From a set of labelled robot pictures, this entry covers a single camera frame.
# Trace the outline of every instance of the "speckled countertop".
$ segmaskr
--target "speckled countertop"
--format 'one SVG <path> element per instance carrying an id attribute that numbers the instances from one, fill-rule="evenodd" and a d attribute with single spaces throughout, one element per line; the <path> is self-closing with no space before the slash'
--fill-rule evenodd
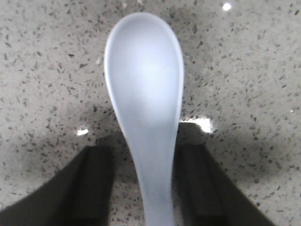
<path id="1" fill-rule="evenodd" d="M 232 0 L 228 11 L 224 3 L 3 0 L 0 209 L 51 179 L 82 147 L 120 132 L 103 50 L 119 19 L 145 11 L 168 21 L 180 39 L 182 120 L 207 132 L 195 141 L 207 143 L 231 180 L 276 225 L 299 226 L 301 2 Z M 112 142 L 118 161 L 126 163 L 116 169 L 111 225 L 141 225 L 132 162 L 124 142 Z"/>

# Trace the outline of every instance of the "spoon bowl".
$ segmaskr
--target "spoon bowl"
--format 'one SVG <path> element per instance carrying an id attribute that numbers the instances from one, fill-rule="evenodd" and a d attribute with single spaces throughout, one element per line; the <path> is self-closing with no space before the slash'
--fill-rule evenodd
<path id="1" fill-rule="evenodd" d="M 128 15 L 109 35 L 104 69 L 135 163 L 146 225 L 173 226 L 171 177 L 184 78 L 176 35 L 155 15 Z"/>

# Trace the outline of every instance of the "black speck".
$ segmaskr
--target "black speck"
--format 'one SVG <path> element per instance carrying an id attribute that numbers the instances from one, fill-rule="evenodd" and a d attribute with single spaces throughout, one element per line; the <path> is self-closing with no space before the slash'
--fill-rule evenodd
<path id="1" fill-rule="evenodd" d="M 83 68 L 83 67 L 85 67 L 85 66 L 87 66 L 88 64 L 80 64 L 79 65 L 79 68 Z"/>
<path id="2" fill-rule="evenodd" d="M 6 44 L 8 47 L 11 48 L 11 45 L 10 45 L 8 42 L 5 42 L 5 44 Z"/>
<path id="3" fill-rule="evenodd" d="M 192 27 L 192 32 L 195 34 L 197 33 L 198 29 L 197 29 L 197 25 L 194 24 L 193 27 Z"/>

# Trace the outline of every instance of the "plastic spoon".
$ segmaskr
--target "plastic spoon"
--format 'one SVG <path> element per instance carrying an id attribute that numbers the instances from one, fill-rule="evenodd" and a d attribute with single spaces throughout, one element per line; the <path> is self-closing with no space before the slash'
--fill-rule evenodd
<path id="1" fill-rule="evenodd" d="M 105 78 L 133 157 L 147 226 L 174 226 L 172 165 L 184 66 L 176 35 L 149 13 L 121 19 L 107 41 Z"/>

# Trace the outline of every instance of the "white spoon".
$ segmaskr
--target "white spoon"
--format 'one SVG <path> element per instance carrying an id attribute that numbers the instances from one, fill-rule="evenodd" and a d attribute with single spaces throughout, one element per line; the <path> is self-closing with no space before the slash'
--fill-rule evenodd
<path id="1" fill-rule="evenodd" d="M 107 41 L 111 101 L 134 159 L 147 226 L 174 226 L 171 178 L 184 66 L 176 35 L 149 13 L 121 19 Z"/>

